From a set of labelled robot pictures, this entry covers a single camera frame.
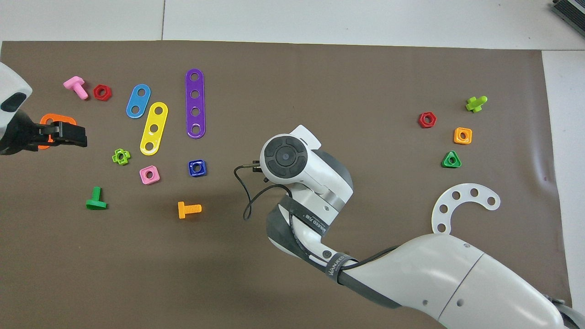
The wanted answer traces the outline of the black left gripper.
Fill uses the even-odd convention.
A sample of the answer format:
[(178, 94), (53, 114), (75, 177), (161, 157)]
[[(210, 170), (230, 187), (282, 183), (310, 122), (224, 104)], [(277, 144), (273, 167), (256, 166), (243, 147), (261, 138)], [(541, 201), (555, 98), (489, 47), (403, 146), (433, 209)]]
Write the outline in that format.
[(0, 142), (1, 155), (13, 155), (23, 150), (37, 152), (39, 146), (61, 144), (87, 147), (85, 127), (55, 121), (51, 126), (38, 126), (24, 112), (17, 112), (7, 125)]

